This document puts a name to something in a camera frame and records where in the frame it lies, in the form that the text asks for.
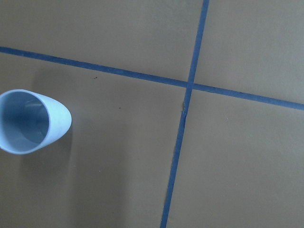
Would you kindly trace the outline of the light blue cup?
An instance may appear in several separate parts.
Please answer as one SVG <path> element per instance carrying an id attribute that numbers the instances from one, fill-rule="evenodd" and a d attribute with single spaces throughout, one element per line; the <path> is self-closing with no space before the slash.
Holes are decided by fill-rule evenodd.
<path id="1" fill-rule="evenodd" d="M 23 155 L 60 139 L 70 128 L 70 111 L 59 101 L 28 90 L 0 96 L 0 148 Z"/>

